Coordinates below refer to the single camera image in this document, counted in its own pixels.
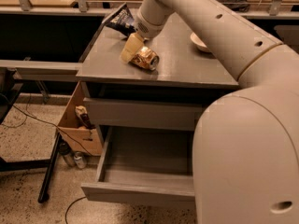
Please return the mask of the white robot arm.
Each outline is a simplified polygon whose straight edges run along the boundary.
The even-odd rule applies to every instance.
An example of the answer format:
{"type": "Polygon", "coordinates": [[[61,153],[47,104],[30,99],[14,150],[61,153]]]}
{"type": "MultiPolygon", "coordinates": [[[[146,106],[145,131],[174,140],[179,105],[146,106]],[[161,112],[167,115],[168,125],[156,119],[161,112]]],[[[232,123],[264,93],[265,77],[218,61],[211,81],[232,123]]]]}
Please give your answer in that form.
{"type": "Polygon", "coordinates": [[[130,61],[177,13],[238,82],[198,120],[198,224],[299,224],[299,55],[216,0],[143,0],[130,61]]]}

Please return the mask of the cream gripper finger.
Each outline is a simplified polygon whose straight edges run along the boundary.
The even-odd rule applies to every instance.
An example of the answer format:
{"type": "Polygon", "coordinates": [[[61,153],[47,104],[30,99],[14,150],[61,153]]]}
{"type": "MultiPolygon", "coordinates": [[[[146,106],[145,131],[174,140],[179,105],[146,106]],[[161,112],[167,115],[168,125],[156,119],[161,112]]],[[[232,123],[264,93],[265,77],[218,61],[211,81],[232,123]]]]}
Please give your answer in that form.
{"type": "Polygon", "coordinates": [[[129,63],[143,46],[144,39],[139,33],[130,34],[121,51],[121,61],[124,63],[129,63]]]}

